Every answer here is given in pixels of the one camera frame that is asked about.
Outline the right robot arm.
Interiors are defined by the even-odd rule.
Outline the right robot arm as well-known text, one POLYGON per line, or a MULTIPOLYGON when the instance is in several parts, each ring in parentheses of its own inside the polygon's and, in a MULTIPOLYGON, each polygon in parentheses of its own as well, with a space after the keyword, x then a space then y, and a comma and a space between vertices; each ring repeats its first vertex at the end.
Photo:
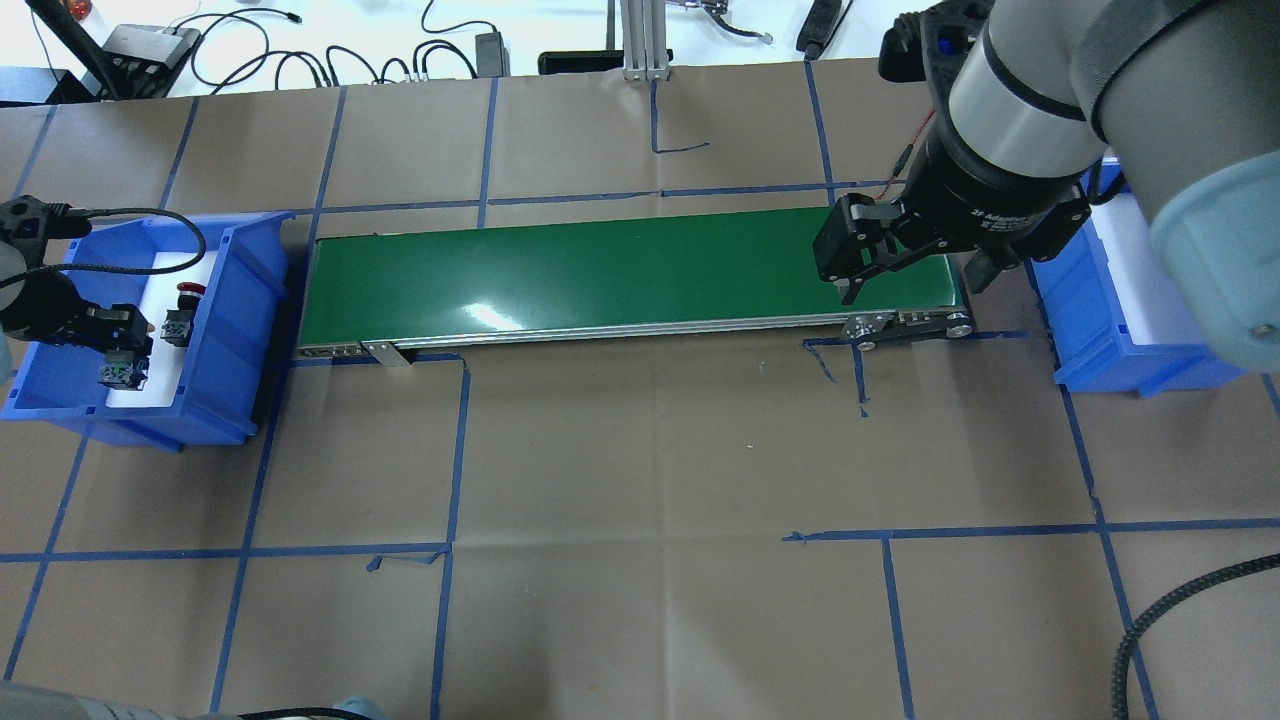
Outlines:
POLYGON ((814 238, 842 304, 936 255, 969 252, 975 293, 1053 260, 1111 152, 1207 345, 1277 370, 1275 1, 941 1, 884 32, 878 72, 925 83, 933 118, 900 196, 847 193, 814 238))

